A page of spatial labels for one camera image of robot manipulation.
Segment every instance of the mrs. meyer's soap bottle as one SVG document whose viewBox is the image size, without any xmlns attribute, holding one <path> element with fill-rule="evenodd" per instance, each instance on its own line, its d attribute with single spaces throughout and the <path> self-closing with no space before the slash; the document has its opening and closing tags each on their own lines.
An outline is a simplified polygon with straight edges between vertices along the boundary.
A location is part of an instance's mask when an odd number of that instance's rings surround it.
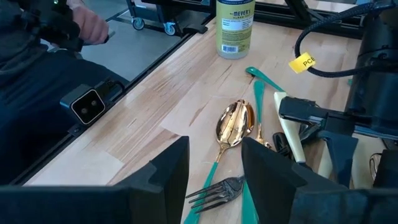
<svg viewBox="0 0 398 224">
<path fill-rule="evenodd" d="M 217 0 L 217 52 L 227 59 L 249 53 L 255 0 Z"/>
</svg>

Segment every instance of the wood grain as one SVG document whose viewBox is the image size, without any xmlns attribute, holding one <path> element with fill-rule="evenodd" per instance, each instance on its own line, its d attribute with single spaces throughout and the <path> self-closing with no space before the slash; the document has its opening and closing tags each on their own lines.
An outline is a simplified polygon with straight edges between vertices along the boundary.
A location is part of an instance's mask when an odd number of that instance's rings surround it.
<svg viewBox="0 0 398 224">
<path fill-rule="evenodd" d="M 191 158 L 187 192 L 200 189 L 218 152 L 215 126 L 220 113 L 240 98 L 255 105 L 253 77 L 244 71 L 248 66 L 262 70 L 292 96 L 315 100 L 326 108 L 344 108 L 348 78 L 320 78 L 307 72 L 297 75 L 289 68 L 300 30 L 255 22 L 248 56 L 226 60 L 216 52 L 215 22 L 208 28 L 178 49 L 27 184 L 115 184 L 179 136 L 187 135 Z M 359 45 L 359 40 L 310 34 L 303 41 L 302 52 L 317 59 L 317 68 L 338 71 L 354 67 Z M 267 86 L 262 114 L 263 134 L 269 142 L 273 133 L 282 131 L 273 93 Z M 317 149 L 307 151 L 311 166 L 317 166 Z M 95 178 L 100 181 L 87 182 L 93 169 L 98 169 Z M 213 182 L 242 173 L 239 145 L 221 158 Z M 188 209 L 186 203 L 183 219 Z M 200 223 L 240 223 L 240 216 L 241 197 L 204 213 Z"/>
</svg>

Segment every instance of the dish soap bottle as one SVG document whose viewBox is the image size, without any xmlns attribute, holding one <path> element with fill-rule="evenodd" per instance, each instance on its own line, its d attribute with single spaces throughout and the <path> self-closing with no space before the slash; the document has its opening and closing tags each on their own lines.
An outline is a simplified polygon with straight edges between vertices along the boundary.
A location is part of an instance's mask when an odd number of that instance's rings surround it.
<svg viewBox="0 0 398 224">
<path fill-rule="evenodd" d="M 255 0 L 217 0 L 216 44 L 218 54 L 227 59 L 249 53 Z"/>
</svg>

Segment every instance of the green handle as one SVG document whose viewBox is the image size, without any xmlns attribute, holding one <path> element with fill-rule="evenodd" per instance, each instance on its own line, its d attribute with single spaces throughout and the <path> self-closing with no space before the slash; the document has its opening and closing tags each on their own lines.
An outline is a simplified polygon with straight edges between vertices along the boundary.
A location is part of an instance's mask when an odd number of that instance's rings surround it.
<svg viewBox="0 0 398 224">
<path fill-rule="evenodd" d="M 206 182 L 203 186 L 203 188 L 210 186 L 211 184 L 211 180 L 213 179 L 214 173 L 217 170 L 217 166 L 218 166 L 218 162 L 215 162 L 213 164 L 213 167 L 210 170 L 209 175 L 207 176 Z M 202 203 L 205 199 L 199 200 L 195 202 L 195 205 Z M 184 221 L 184 224 L 197 224 L 199 222 L 199 218 L 200 218 L 200 213 L 195 214 L 196 211 L 199 211 L 203 208 L 203 206 L 199 206 L 196 208 L 191 209 L 191 211 L 189 212 L 187 218 Z"/>
<path fill-rule="evenodd" d="M 264 73 L 262 73 L 260 70 L 254 68 L 254 67 L 248 67 L 246 69 L 246 72 L 254 75 L 255 77 L 262 79 L 264 82 L 270 84 L 272 87 L 274 87 L 278 91 L 285 91 L 279 85 L 274 83 L 270 78 L 268 78 Z"/>
<path fill-rule="evenodd" d="M 259 219 L 247 182 L 243 185 L 242 224 L 257 224 Z"/>
<path fill-rule="evenodd" d="M 254 96 L 256 97 L 257 104 L 257 118 L 259 123 L 261 123 L 261 115 L 262 115 L 262 97 L 264 96 L 264 89 L 266 85 L 263 81 L 256 80 L 254 82 Z"/>
</svg>

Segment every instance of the hand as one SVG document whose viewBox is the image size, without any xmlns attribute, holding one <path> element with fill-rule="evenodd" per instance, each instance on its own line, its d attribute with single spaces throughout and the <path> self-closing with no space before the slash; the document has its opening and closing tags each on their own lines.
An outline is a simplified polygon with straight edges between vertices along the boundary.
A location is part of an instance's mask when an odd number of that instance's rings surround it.
<svg viewBox="0 0 398 224">
<path fill-rule="evenodd" d="M 85 6 L 73 8 L 73 21 L 80 27 L 80 38 L 89 44 L 103 44 L 109 25 Z"/>
</svg>

